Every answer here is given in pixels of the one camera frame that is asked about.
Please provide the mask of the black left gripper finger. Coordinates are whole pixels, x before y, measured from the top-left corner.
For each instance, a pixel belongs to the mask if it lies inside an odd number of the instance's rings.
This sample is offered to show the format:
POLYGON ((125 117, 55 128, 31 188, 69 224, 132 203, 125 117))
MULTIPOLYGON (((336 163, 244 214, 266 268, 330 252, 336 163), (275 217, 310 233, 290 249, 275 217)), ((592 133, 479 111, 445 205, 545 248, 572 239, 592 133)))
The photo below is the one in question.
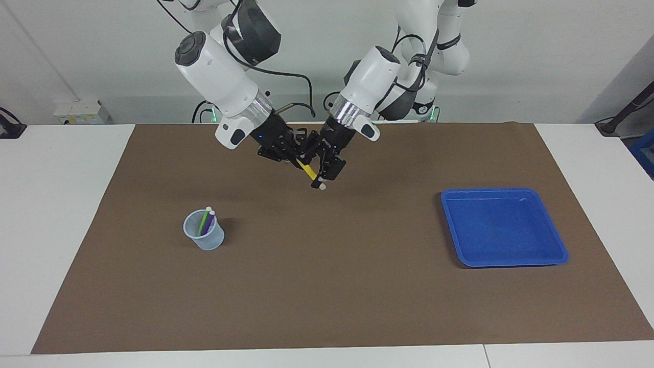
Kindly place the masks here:
POLYGON ((345 168, 346 160, 341 156, 323 156, 320 157, 320 166, 318 174, 313 179, 311 187, 314 189, 325 190, 326 181, 334 181, 340 174, 341 170, 345 168))
POLYGON ((315 130, 311 130, 306 138, 306 165, 310 165, 315 157, 320 163, 324 160, 324 147, 322 136, 315 130))

